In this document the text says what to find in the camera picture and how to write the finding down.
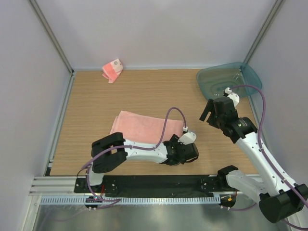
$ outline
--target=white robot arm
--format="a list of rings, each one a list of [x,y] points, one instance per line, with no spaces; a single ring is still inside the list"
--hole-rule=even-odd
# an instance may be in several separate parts
[[[124,139],[120,132],[106,136],[92,144],[92,157],[111,146],[119,148],[115,153],[111,154],[109,151],[93,162],[89,172],[90,185],[100,185],[105,173],[112,171],[125,161],[152,161],[171,166],[192,162],[199,156],[194,144],[196,138],[196,134],[187,127],[183,128],[181,137],[174,134],[169,141],[162,142],[158,147],[155,144]]]
[[[236,93],[227,88],[224,97],[207,102],[200,120],[205,121],[207,114],[210,113],[207,120],[209,125],[221,129],[225,136],[230,137],[232,142],[240,147],[257,169],[263,182],[260,183],[249,178],[234,166],[223,168],[218,171],[218,174],[219,172],[223,173],[227,186],[235,188],[253,199],[259,204],[263,215],[270,222],[276,223],[300,211],[304,204],[277,175],[262,154],[255,125],[247,117],[238,117],[235,106],[239,103],[239,99]],[[297,185],[295,180],[278,164],[262,140],[261,142],[263,150],[277,170],[284,176],[284,179],[307,199],[307,186],[305,184]]]

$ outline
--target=metal floor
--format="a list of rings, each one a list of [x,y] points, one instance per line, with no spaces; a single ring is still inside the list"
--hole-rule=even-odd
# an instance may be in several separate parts
[[[236,208],[252,205],[238,195]],[[55,219],[73,218],[65,222]],[[86,211],[82,205],[40,205],[34,231],[289,231],[282,222],[271,224],[256,206],[245,212],[218,205],[119,205]]]

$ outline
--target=wooden table surface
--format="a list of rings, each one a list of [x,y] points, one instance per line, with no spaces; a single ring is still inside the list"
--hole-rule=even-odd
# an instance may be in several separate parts
[[[120,111],[165,118],[172,106],[183,111],[189,129],[196,132],[199,159],[178,166],[124,162],[108,175],[216,174],[217,170],[228,165],[235,165],[246,174],[257,173],[245,154],[228,137],[199,120],[206,99],[196,81],[197,72],[195,69],[124,70],[113,84],[109,84],[100,71],[78,72],[51,175],[76,175],[91,158],[91,144],[109,135]],[[237,110],[239,116],[254,121],[247,98],[241,99]],[[172,112],[169,118],[181,120],[177,111]]]

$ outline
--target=blue transparent tray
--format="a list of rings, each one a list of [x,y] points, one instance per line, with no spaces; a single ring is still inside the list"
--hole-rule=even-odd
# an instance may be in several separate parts
[[[247,64],[237,62],[202,69],[197,74],[200,90],[206,99],[216,99],[223,96],[227,87],[240,84],[251,84],[262,88],[262,83],[255,71]],[[237,88],[233,90],[241,98],[257,91],[252,88]]]

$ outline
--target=pink towel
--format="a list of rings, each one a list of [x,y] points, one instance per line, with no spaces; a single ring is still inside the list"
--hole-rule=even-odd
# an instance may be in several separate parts
[[[122,132],[123,137],[130,141],[156,144],[159,142],[162,134],[164,121],[165,119],[121,111],[115,118],[110,134]],[[169,119],[163,141],[168,141],[173,134],[180,137],[183,132],[183,127],[183,121]]]
[[[119,77],[123,70],[123,66],[119,59],[113,60],[102,67],[103,76],[108,79],[108,83],[113,83]]]

